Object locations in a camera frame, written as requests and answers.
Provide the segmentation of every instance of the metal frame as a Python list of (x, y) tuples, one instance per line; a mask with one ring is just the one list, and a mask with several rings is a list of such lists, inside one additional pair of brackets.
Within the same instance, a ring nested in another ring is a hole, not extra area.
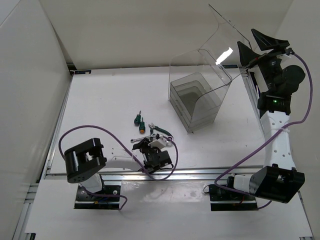
[(25, 233), (25, 230), (36, 197), (38, 185), (38, 183), (34, 183), (29, 187), (12, 240), (32, 240), (35, 237), (34, 233)]
[[(259, 113), (256, 108), (257, 102), (258, 102), (258, 96), (257, 96), (257, 92), (254, 88), (254, 85), (252, 83), (251, 76), (247, 72), (243, 72), (241, 74), (241, 76), (243, 78), (243, 82), (244, 82), (245, 88), (247, 90), (249, 99), (252, 103), (252, 108), (255, 112), (257, 119), (259, 119)], [(71, 83), (68, 87), (68, 90), (67, 90), (65, 97), (64, 97), (64, 100), (63, 100), (61, 111), (60, 111), (60, 114), (59, 114), (59, 117), (58, 117), (58, 120), (56, 123), (56, 127), (55, 127), (54, 134), (53, 134), (53, 137), (52, 137), (52, 140), (50, 143), (49, 151), (48, 151), (45, 163), (44, 163), (44, 167), (43, 167), (43, 170), (41, 173), (40, 180), (44, 180), (44, 179), (47, 179), (47, 180), (66, 180), (67, 179), (66, 173), (51, 174), (50, 170), (51, 170), (53, 155), (56, 150), (55, 145), (56, 145), (56, 142), (58, 141), (59, 130), (60, 130), (62, 119), (63, 119), (64, 113), (65, 113), (71, 85), (72, 85), (72, 80), (71, 80)], [(263, 134), (261, 122), (258, 121), (258, 123), (260, 126), (260, 130)], [(254, 174), (258, 170), (260, 170), (262, 167), (263, 167), (262, 165), (240, 166), (240, 167), (237, 167), (236, 169), (232, 170), (230, 174)], [(225, 170), (227, 170), (228, 168), (229, 167), (178, 169), (172, 174), (172, 176), (168, 180), (169, 181), (195, 181), (195, 180), (198, 180), (198, 181), (207, 181), (207, 183), (210, 184), (210, 183), (213, 183), (214, 180), (221, 173), (223, 173)], [(99, 173), (101, 174), (102, 179), (104, 181), (108, 181), (108, 184), (113, 184), (113, 183), (118, 184), (119, 181), (150, 181), (150, 178), (148, 176), (146, 176), (145, 174), (143, 174), (142, 172), (130, 172), (130, 171), (103, 172), (102, 171)], [(170, 171), (161, 171), (161, 172), (157, 172), (156, 174), (153, 174), (153, 176), (155, 178), (163, 178), (164, 176), (168, 175), (169, 173), (170, 173)], [(227, 174), (226, 176), (224, 176), (221, 179), (222, 184), (226, 182), (228, 175), (229, 174)], [(37, 184), (37, 183), (30, 185), (29, 191), (28, 191), (26, 199), (24, 201), (24, 207), (21, 212), (18, 225), (16, 227), (16, 231), (13, 236), (13, 240), (33, 240), (35, 238), (34, 233), (25, 233), (25, 228), (26, 228), (26, 224), (27, 224), (27, 221), (29, 218), (29, 214), (32, 209), (34, 199), (36, 197), (38, 185), (39, 184)], [(299, 193), (299, 196), (300, 196), (300, 200), (301, 200), (302, 205), (304, 205), (300, 193)], [(313, 237), (301, 237), (300, 239), (312, 240)]]

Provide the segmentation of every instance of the white wall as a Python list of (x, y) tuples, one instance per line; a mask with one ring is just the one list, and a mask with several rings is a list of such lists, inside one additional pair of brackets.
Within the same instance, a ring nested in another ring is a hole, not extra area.
[(0, 25), (9, 16), (19, 0), (0, 0)]
[(10, 4), (0, 6), (0, 20), (5, 19), (0, 23), (0, 238), (6, 240), (15, 231), (30, 183), (43, 167), (70, 83), (38, 0)]
[[(319, 9), (319, 0), (294, 0), (276, 34), (277, 38), (289, 40), (293, 50), (307, 62), (313, 77), (313, 105), (309, 118), (302, 125), (290, 127), (290, 141), (297, 169), (305, 173), (305, 184), (301, 188), (301, 194), (316, 239), (320, 239)], [(299, 90), (293, 94), (291, 104), (293, 121), (300, 120), (304, 116), (308, 105), (309, 89), (306, 78)]]
[(213, 33), (212, 4), (250, 39), (274, 35), (292, 0), (40, 0), (78, 69), (168, 66)]

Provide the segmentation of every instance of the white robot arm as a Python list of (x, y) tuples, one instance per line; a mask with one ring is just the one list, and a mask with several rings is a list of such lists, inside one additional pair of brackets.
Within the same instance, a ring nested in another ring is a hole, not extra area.
[(259, 121), (264, 140), (270, 143), (265, 147), (261, 170), (251, 176), (230, 176), (226, 186), (254, 197), (288, 203), (304, 184), (305, 175), (296, 170), (289, 133), (282, 128), (286, 128), (290, 120), (292, 93), (298, 90), (306, 74), (297, 65), (282, 69), (282, 59), (294, 54), (291, 48), (287, 49), (288, 41), (266, 36), (255, 29), (251, 31), (262, 51), (271, 50), (259, 55), (238, 42), (241, 64), (254, 70), (254, 84), (259, 90)]

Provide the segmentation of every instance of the pliers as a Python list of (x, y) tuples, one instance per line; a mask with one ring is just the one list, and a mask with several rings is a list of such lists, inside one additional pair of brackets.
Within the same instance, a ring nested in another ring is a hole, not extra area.
[(149, 128), (150, 128), (150, 133), (151, 134), (154, 133), (154, 130), (157, 130), (158, 132), (167, 135), (171, 139), (171, 141), (174, 140), (174, 136), (172, 136), (172, 134), (170, 132), (168, 132), (168, 131), (166, 131), (166, 130), (158, 127), (158, 126), (155, 126), (153, 122), (151, 124), (149, 124)]

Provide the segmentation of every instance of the white panel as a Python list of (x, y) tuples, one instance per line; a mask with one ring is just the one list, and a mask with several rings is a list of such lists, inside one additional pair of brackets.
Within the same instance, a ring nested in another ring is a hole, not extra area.
[[(305, 173), (305, 184), (301, 188), (306, 213), (315, 239), (320, 239), (320, 1), (293, 1), (276, 37), (288, 40), (293, 50), (308, 64), (313, 77), (313, 105), (308, 120), (303, 125), (290, 127), (290, 143), (297, 169)], [(292, 57), (286, 64), (303, 65)], [(309, 101), (309, 81), (306, 77), (300, 88), (292, 95), (292, 121), (305, 115)]]
[(212, 4), (253, 40), (274, 35), (292, 0), (40, 0), (78, 69), (168, 66), (214, 32)]
[[(36, 240), (298, 240), (311, 236), (298, 195), (259, 211), (213, 212), (205, 182), (123, 182), (122, 211), (74, 209), (77, 184), (42, 180), (27, 233)], [(258, 199), (258, 206), (266, 200)]]
[[(181, 66), (180, 71), (176, 70), (177, 75), (185, 77), (191, 68), (196, 71), (194, 67)], [(239, 70), (229, 69), (229, 73), (234, 78)], [(59, 136), (79, 125), (98, 125), (111, 131), (128, 149), (132, 149), (130, 140), (143, 136), (134, 126), (134, 119), (141, 110), (147, 133), (148, 124), (153, 122), (174, 136), (179, 149), (178, 169), (232, 166), (264, 143), (241, 76), (233, 80), (214, 123), (187, 134), (168, 101), (168, 75), (169, 67), (98, 69), (91, 74), (75, 75)], [(116, 154), (114, 150), (119, 152), (121, 146), (98, 129), (72, 132), (63, 140), (62, 149), (65, 151), (90, 138), (101, 139), (107, 166), (120, 160), (120, 157), (112, 158)], [(55, 147), (50, 173), (65, 173), (65, 161), (57, 144)], [(168, 152), (175, 161), (175, 149), (168, 148)], [(139, 151), (136, 154), (143, 159)], [(244, 165), (263, 165), (264, 160), (265, 151), (261, 151)]]
[(51, 24), (22, 0), (0, 26), (0, 234), (10, 239), (39, 176), (69, 84)]

